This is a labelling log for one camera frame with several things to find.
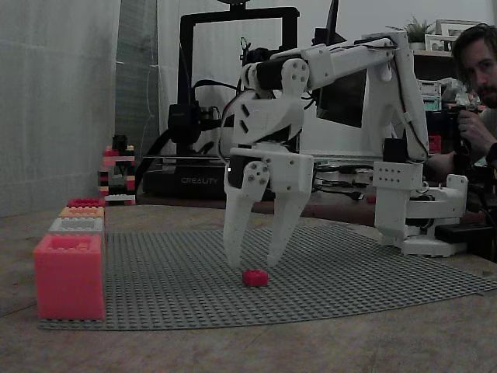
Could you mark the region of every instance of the creality logo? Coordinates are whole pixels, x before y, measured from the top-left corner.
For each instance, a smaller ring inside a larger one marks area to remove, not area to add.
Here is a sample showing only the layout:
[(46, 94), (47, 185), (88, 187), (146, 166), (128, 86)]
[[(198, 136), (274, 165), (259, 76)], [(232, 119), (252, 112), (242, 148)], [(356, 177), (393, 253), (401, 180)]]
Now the creality logo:
[(203, 184), (203, 185), (216, 185), (217, 179), (215, 177), (182, 177), (181, 184)]

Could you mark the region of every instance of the stack of lego bricks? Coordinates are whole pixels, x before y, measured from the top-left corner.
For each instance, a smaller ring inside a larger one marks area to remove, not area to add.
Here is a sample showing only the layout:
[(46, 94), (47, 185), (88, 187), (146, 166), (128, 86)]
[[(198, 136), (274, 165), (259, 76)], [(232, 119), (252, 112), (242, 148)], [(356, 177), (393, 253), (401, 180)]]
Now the stack of lego bricks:
[(108, 146), (103, 152), (99, 192), (107, 205), (135, 204), (133, 145), (123, 151)]
[(33, 251), (41, 319), (105, 319), (103, 198), (70, 200)]

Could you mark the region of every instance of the picture frame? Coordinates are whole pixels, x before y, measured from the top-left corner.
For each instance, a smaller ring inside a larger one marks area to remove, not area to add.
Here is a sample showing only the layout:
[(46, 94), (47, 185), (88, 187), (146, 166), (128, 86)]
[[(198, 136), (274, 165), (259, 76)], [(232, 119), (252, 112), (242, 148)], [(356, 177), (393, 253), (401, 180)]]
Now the picture frame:
[(457, 37), (444, 35), (425, 35), (425, 45), (427, 51), (451, 52), (452, 44)]
[(438, 19), (435, 22), (435, 34), (445, 37), (458, 37), (463, 31), (481, 22), (457, 19)]

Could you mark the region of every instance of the hand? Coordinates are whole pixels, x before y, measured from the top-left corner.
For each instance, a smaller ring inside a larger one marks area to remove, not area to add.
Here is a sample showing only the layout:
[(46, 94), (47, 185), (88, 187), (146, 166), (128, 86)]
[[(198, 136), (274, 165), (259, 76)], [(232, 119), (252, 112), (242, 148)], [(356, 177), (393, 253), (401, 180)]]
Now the hand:
[(461, 110), (457, 122), (461, 137), (467, 139), (471, 143), (471, 150), (479, 155), (486, 155), (490, 147), (497, 142), (476, 113)]

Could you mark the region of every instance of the shelf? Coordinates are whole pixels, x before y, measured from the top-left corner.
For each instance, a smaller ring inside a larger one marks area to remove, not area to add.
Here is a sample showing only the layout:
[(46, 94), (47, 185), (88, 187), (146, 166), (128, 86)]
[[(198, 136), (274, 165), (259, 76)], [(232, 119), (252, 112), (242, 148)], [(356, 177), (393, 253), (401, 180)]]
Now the shelf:
[(443, 52), (443, 51), (413, 51), (413, 52), (415, 56), (452, 58), (452, 54), (450, 52)]

